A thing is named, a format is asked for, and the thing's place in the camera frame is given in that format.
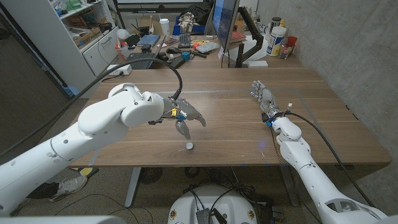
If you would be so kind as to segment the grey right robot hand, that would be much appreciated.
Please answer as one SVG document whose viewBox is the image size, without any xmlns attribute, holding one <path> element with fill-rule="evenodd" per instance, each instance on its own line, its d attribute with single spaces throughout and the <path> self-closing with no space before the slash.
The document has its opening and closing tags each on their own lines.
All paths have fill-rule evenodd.
<svg viewBox="0 0 398 224">
<path fill-rule="evenodd" d="M 270 89 L 260 81 L 253 81 L 251 86 L 253 88 L 251 94 L 258 100 L 260 109 L 265 114 L 265 117 L 274 119 L 281 116 L 282 112 L 277 106 L 276 99 Z"/>
</svg>

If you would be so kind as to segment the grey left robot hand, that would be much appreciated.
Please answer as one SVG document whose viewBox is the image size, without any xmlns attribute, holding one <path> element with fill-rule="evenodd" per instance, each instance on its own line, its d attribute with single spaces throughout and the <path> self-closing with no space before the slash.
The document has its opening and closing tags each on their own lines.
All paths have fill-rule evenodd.
<svg viewBox="0 0 398 224">
<path fill-rule="evenodd" d="M 185 120 L 197 120 L 203 127 L 206 126 L 206 121 L 199 111 L 196 110 L 186 99 L 177 98 L 163 98 L 164 112 L 161 118 L 175 119 L 176 130 L 186 139 L 191 139 L 188 126 Z"/>
</svg>

